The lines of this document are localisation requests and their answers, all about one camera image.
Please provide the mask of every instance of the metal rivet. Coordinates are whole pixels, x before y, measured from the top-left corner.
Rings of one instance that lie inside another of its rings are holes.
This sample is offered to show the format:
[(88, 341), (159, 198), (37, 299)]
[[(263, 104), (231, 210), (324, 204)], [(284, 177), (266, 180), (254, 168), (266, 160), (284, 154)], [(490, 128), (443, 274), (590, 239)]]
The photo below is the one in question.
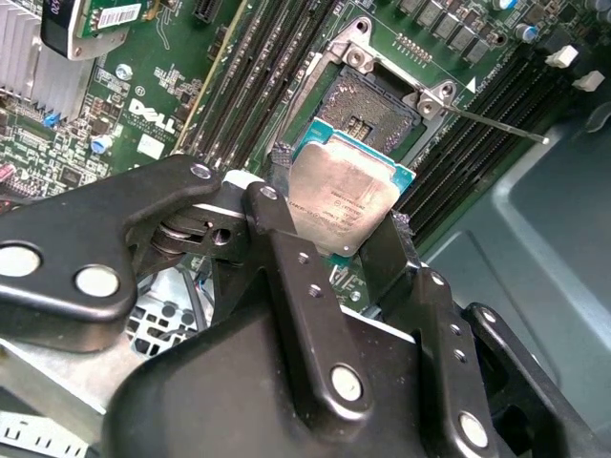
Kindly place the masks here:
[(127, 64), (118, 64), (115, 69), (115, 75), (118, 79), (129, 81), (134, 76), (134, 71)]
[(40, 256), (25, 246), (13, 245), (0, 248), (0, 275), (25, 277), (36, 270)]
[(465, 355), (462, 351), (460, 351), (458, 349), (456, 349), (454, 351), (454, 356), (461, 363), (466, 363), (467, 362), (467, 355)]
[(193, 164), (191, 166), (191, 173), (201, 179), (208, 179), (212, 176), (212, 172), (203, 164)]
[(490, 323), (496, 323), (496, 317), (492, 313), (490, 313), (488, 310), (482, 310), (481, 314)]
[(318, 284), (311, 284), (307, 290), (307, 294), (309, 294), (312, 298), (322, 298), (323, 290)]
[(107, 298), (118, 289), (118, 276), (105, 265), (85, 267), (74, 279), (76, 287), (88, 296)]
[(261, 194), (266, 196), (267, 198), (271, 198), (272, 200), (276, 200), (278, 195), (276, 194), (276, 190), (274, 188), (270, 188), (269, 186), (264, 186), (261, 188)]
[(436, 272), (431, 272), (431, 277), (432, 280), (437, 283), (439, 286), (443, 286), (444, 284), (446, 284), (443, 279), (441, 278), (441, 276), (439, 274), (437, 274)]
[(471, 413), (463, 412), (460, 414), (460, 427), (462, 427), (465, 436), (471, 443), (480, 448), (488, 446), (488, 436), (486, 430)]
[(346, 401), (356, 401), (363, 395), (358, 376), (347, 367), (336, 365), (331, 369), (331, 382), (335, 391)]
[(301, 264), (309, 263), (309, 256), (306, 253), (300, 253), (297, 259), (299, 260), (299, 263)]

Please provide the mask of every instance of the ram slot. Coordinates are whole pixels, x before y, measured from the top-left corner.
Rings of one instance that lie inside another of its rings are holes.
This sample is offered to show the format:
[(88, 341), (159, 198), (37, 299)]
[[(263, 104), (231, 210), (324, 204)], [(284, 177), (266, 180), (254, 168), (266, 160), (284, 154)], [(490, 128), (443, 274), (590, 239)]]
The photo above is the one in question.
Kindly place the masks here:
[[(267, 2), (262, 13), (256, 16), (254, 24), (251, 24), (250, 31), (247, 31), (242, 37), (242, 43), (237, 47), (238, 51), (234, 56), (234, 61), (229, 65), (227, 74), (222, 80), (222, 86), (213, 89), (212, 102), (206, 104), (210, 108), (206, 108), (201, 116), (202, 123), (199, 128), (201, 142), (196, 148), (198, 155), (205, 155), (206, 162), (211, 163), (216, 156), (215, 145), (219, 133), (231, 115), (236, 99), (248, 76), (259, 62), (259, 56), (263, 52), (267, 37), (283, 13), (284, 8), (280, 8), (278, 1)], [(210, 121), (212, 125), (206, 127), (206, 123)]]
[(276, 46), (270, 54), (270, 62), (265, 69), (265, 72), (259, 73), (257, 79), (254, 81), (252, 87), (259, 88), (254, 91), (248, 91), (245, 95), (245, 100), (241, 106), (240, 113), (236, 118), (235, 122), (231, 124), (229, 131), (223, 136), (225, 144), (223, 149), (219, 151), (219, 156), (223, 162), (228, 162), (227, 165), (231, 165), (231, 159), (235, 153), (235, 145), (242, 133), (243, 126), (248, 122), (248, 119), (253, 115), (253, 111), (257, 104), (262, 99), (265, 99), (266, 88), (270, 85), (270, 80), (274, 73), (281, 68), (283, 60), (286, 58), (287, 53), (290, 51), (291, 44), (293, 43), (296, 28), (299, 27), (299, 21), (306, 10), (307, 4), (303, 2), (298, 9), (291, 10), (286, 21), (283, 23), (281, 28), (281, 35), (276, 41), (279, 46)]
[(231, 167), (242, 168), (248, 160), (252, 153), (252, 148), (258, 143), (264, 130), (269, 126), (272, 116), (276, 113), (280, 103), (283, 101), (286, 90), (291, 82), (297, 77), (297, 72), (305, 61), (309, 50), (315, 40), (321, 35), (321, 30), (326, 20), (339, 1), (340, 0), (320, 0), (308, 2), (312, 5), (310, 9), (313, 11), (313, 14), (311, 20), (308, 21), (303, 39), (299, 40), (295, 52), (284, 67), (283, 73), (279, 78), (281, 84), (274, 87), (269, 97), (265, 100), (263, 108), (259, 111), (261, 115), (258, 117), (255, 126), (252, 129), (249, 128), (245, 134), (245, 138), (241, 140), (240, 145), (244, 145), (244, 147), (241, 148), (240, 145), (237, 146), (237, 154), (230, 164)]

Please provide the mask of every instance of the green circuit board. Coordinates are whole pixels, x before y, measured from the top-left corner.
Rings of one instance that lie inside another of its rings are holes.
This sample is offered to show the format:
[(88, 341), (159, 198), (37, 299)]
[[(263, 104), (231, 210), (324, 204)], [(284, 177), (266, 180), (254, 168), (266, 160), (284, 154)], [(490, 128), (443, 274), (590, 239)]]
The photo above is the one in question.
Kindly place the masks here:
[[(359, 18), (372, 24), (369, 44), (380, 55), (428, 87), (451, 80), (456, 87), (454, 105), (467, 109), (516, 52), (518, 24), (535, 25), (542, 38), (562, 27), (571, 42), (583, 48), (608, 44), (608, 26), (598, 23), (596, 15), (578, 0), (518, 0), (511, 10), (495, 10), (485, 0), (433, 2), (440, 10), (427, 23), (424, 11), (432, 2), (337, 0), (318, 2), (318, 9), (299, 10), (317, 2), (225, 0), (209, 22), (194, 16), (201, 4), (196, 0), (144, 2), (139, 13), (154, 10), (155, 17), (134, 25), (124, 45), (95, 61), (78, 118), (46, 126), (49, 113), (44, 108), (0, 89), (0, 121), (4, 118), (0, 162), (17, 168), (3, 185), (27, 197), (53, 196), (174, 153), (204, 160), (225, 140), (225, 156), (213, 157), (209, 165), (259, 173), (274, 141), (295, 144), (319, 113), (341, 65), (327, 66), (297, 113), (287, 119), (312, 62)], [(41, 14), (39, 0), (16, 3)], [(409, 11), (408, 3), (417, 4), (416, 8)], [(130, 3), (92, 5), (90, 12)], [(319, 17), (324, 5), (328, 12)], [(440, 21), (448, 14), (457, 22), (448, 38), (442, 39)], [(298, 39), (289, 41), (277, 60), (273, 58), (275, 47), (281, 46), (281, 22), (270, 22), (269, 34), (258, 38), (269, 17), (294, 21), (299, 30)], [(473, 32), (465, 46), (455, 42), (464, 28)], [(93, 32), (86, 28), (82, 33)], [(485, 44), (485, 52), (476, 61), (470, 56), (474, 43)], [(245, 58), (240, 61), (236, 56)], [(293, 73), (288, 71), (291, 65)], [(125, 68), (129, 77), (119, 71)], [(240, 69), (250, 69), (250, 79), (240, 80)], [(453, 121), (447, 116), (431, 142), (447, 132)], [(285, 129), (279, 136), (281, 126)], [(414, 126), (389, 156), (396, 161), (413, 157), (411, 149), (425, 131), (422, 125)], [(92, 141), (101, 136), (112, 146), (95, 154)], [(330, 272), (335, 270), (331, 282), (342, 301), (350, 305), (350, 293), (358, 291), (363, 299), (352, 301), (353, 307), (366, 304), (358, 266), (342, 267), (339, 273), (335, 267), (329, 265)]]

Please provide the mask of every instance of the black ram slot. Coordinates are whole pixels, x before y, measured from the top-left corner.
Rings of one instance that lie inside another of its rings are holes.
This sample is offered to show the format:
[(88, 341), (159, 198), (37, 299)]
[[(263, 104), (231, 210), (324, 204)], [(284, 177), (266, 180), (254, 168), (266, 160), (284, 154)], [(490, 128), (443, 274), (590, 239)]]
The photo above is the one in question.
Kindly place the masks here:
[(238, 154), (231, 164), (232, 167), (242, 168), (244, 163), (252, 152), (253, 145), (256, 145), (264, 130), (269, 125), (271, 117), (274, 115), (278, 106), (283, 100), (286, 89), (290, 86), (291, 81), (295, 79), (297, 71), (300, 69), (302, 62), (307, 56), (307, 52), (311, 48), (312, 44), (317, 37), (320, 36), (321, 29), (324, 26), (328, 15), (333, 11), (335, 5), (339, 0), (325, 0), (320, 2), (310, 2), (311, 5), (316, 5), (316, 10), (312, 18), (312, 27), (309, 28), (302, 40), (300, 40), (297, 49), (293, 53), (293, 56), (284, 67), (283, 75), (281, 76), (282, 83), (277, 85), (274, 91), (270, 94), (267, 99), (267, 108), (265, 109), (263, 116), (257, 123), (251, 133), (242, 142), (242, 147), (238, 148)]
[(229, 154), (234, 150), (236, 141), (242, 133), (242, 128), (253, 114), (253, 109), (261, 100), (262, 92), (273, 76), (275, 69), (280, 65), (284, 55), (288, 51), (293, 41), (296, 30), (299, 26), (299, 21), (302, 18), (307, 7), (307, 3), (303, 2), (298, 9), (291, 10), (289, 17), (284, 22), (281, 28), (281, 35), (277, 39), (277, 46), (274, 47), (270, 55), (271, 64), (267, 66), (265, 72), (260, 72), (256, 81), (253, 83), (250, 91), (246, 93), (246, 99), (242, 103), (239, 117), (232, 123), (229, 132), (223, 136), (223, 146), (219, 148), (218, 156), (225, 162)]
[[(529, 94), (524, 97), (527, 103), (519, 104), (519, 109), (512, 112), (507, 122), (522, 124), (528, 128), (532, 127), (532, 124), (537, 121), (536, 118), (532, 118), (533, 109), (535, 108), (537, 113), (541, 110), (541, 107), (547, 109), (548, 105), (544, 103), (544, 100), (553, 91), (554, 86), (550, 85), (547, 79), (543, 80), (541, 84), (532, 87)], [(478, 148), (477, 154), (461, 164), (460, 169), (455, 170), (449, 176), (449, 179), (431, 193), (431, 199), (427, 202), (426, 208), (421, 207), (422, 210), (414, 212), (416, 217), (411, 219), (411, 227), (421, 229), (435, 215), (442, 213), (442, 209), (447, 209), (449, 204), (453, 207), (453, 203), (459, 203), (461, 201), (461, 198), (459, 198), (461, 195), (460, 191), (467, 184), (470, 184), (469, 189), (474, 187), (482, 179), (482, 172), (485, 173), (490, 169), (491, 162), (496, 164), (505, 157), (503, 152), (511, 152), (511, 149), (508, 150), (506, 145), (510, 141), (513, 144), (514, 141), (518, 140), (519, 138), (505, 133), (489, 135), (487, 140), (482, 142), (481, 147)]]
[[(211, 150), (212, 146), (214, 146), (222, 126), (227, 120), (227, 117), (231, 115), (232, 107), (234, 106), (237, 97), (248, 79), (248, 76), (251, 74), (255, 64), (257, 63), (265, 44), (267, 43), (269, 35), (272, 33), (276, 22), (284, 13), (287, 2), (283, 3), (285, 3), (284, 7), (280, 7), (278, 2), (269, 2), (266, 11), (263, 13), (262, 23), (255, 31), (253, 41), (248, 46), (248, 53), (242, 56), (240, 65), (238, 66), (238, 69), (236, 69), (235, 75), (228, 87), (225, 88), (224, 91), (221, 91), (222, 94), (216, 94), (215, 104), (211, 105), (211, 107), (217, 108), (217, 105), (220, 105), (220, 103), (216, 102), (219, 101), (223, 106), (222, 112), (214, 113), (214, 121), (212, 126), (210, 128), (204, 128), (203, 140), (198, 145), (197, 149), (199, 155), (207, 154)], [(209, 111), (205, 114), (205, 116), (208, 117), (208, 115), (211, 113), (213, 112)]]
[[(533, 130), (558, 105), (554, 94), (573, 94), (557, 71), (530, 55), (517, 53), (470, 109), (525, 130)], [(520, 141), (497, 129), (457, 119), (417, 168), (401, 201), (411, 217), (414, 241), (422, 243), (473, 193), (482, 179), (512, 153)]]
[[(537, 121), (545, 115), (545, 113), (549, 110), (549, 106), (541, 105), (534, 113), (533, 113), (533, 123), (537, 123)], [(419, 224), (419, 230), (417, 231), (416, 236), (414, 237), (414, 242), (416, 244), (422, 243), (434, 230), (434, 228), (438, 227), (447, 217), (450, 215), (458, 206), (464, 201), (468, 196), (470, 196), (477, 188), (477, 185), (482, 177), (485, 177), (491, 171), (494, 170), (496, 166), (508, 155), (510, 154), (514, 148), (522, 141), (521, 138), (514, 135), (507, 135), (507, 141), (503, 142), (503, 147), (496, 152), (496, 155), (492, 157), (492, 160), (486, 163), (486, 166), (482, 168), (482, 170), (477, 174), (476, 177), (473, 177), (469, 181), (465, 181), (458, 189), (453, 193), (453, 198), (448, 199), (443, 205), (436, 208), (434, 212), (426, 217), (426, 223), (422, 225), (421, 222)]]
[(217, 17), (222, 0), (198, 0), (193, 15), (200, 21), (210, 24)]
[[(539, 73), (525, 72), (520, 75), (520, 78), (514, 79), (511, 86), (507, 86), (509, 91), (504, 94), (505, 99), (512, 100), (513, 103), (519, 103), (520, 99), (526, 95), (529, 84), (532, 84), (534, 80), (537, 80)], [(502, 122), (509, 121), (505, 118), (508, 115), (508, 108), (503, 103), (497, 103), (493, 105), (488, 111), (487, 115), (492, 119), (497, 119)], [(500, 134), (495, 128), (489, 127), (481, 123), (472, 123), (470, 126), (471, 130), (467, 135), (463, 137), (463, 140), (455, 145), (453, 148), (446, 151), (440, 152), (440, 158), (432, 164), (430, 170), (422, 172), (423, 180), (417, 188), (417, 193), (413, 193), (410, 201), (412, 211), (417, 211), (426, 202), (432, 192), (439, 186), (439, 182), (431, 177), (448, 177), (457, 168), (461, 166), (461, 163), (469, 157), (474, 151), (481, 151), (480, 143), (488, 136), (495, 137)]]

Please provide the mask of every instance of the black plastic bracket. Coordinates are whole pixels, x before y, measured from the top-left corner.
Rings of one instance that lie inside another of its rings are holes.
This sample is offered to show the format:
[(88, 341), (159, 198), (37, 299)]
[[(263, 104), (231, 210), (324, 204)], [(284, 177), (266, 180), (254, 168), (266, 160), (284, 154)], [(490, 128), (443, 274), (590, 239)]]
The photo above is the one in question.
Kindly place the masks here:
[(373, 399), (320, 255), (312, 242), (296, 235), (284, 197), (274, 188), (253, 183), (242, 204), (252, 247), (244, 266), (234, 269), (222, 288), (213, 322), (262, 301), (259, 295), (266, 291), (297, 414), (322, 436), (347, 440), (368, 419)]
[[(136, 302), (135, 272), (159, 223), (220, 186), (191, 157), (172, 156), (3, 215), (0, 249), (28, 248), (40, 265), (27, 276), (0, 275), (0, 335), (78, 352), (112, 344)], [(87, 267), (115, 276), (117, 290), (94, 297), (77, 288)]]
[(472, 303), (462, 316), (477, 337), (495, 428), (516, 456), (611, 456), (496, 312)]
[(420, 347), (422, 442), (431, 456), (496, 457), (471, 329), (445, 279), (421, 267), (400, 217), (388, 215), (360, 255), (385, 321)]

